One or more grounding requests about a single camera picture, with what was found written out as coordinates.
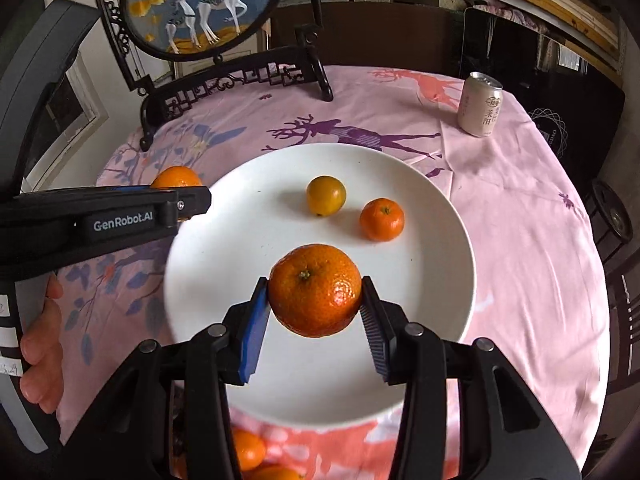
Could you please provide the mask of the left hand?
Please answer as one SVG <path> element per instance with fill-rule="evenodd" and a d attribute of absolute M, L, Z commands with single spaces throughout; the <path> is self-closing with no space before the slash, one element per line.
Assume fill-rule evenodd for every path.
<path fill-rule="evenodd" d="M 21 350 L 29 364 L 20 380 L 25 399 L 43 413 L 53 414 L 63 392 L 63 348 L 60 343 L 62 313 L 58 300 L 63 287 L 55 274 L 49 276 L 43 310 L 22 338 Z"/>

